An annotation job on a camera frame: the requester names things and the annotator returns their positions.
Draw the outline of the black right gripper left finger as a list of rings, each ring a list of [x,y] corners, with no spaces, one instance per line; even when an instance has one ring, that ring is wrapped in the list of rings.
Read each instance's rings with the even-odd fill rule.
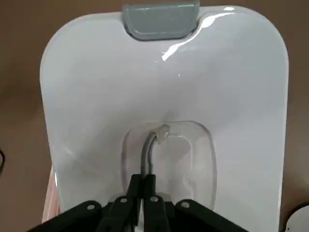
[[[124,232],[137,224],[140,174],[131,176],[126,195],[105,206],[97,201],[83,202],[30,229],[30,232]]]

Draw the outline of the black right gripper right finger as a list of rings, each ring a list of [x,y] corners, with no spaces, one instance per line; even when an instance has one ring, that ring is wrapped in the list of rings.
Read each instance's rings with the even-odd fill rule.
[[[145,232],[244,232],[241,226],[191,199],[174,204],[155,191],[155,175],[143,178]]]

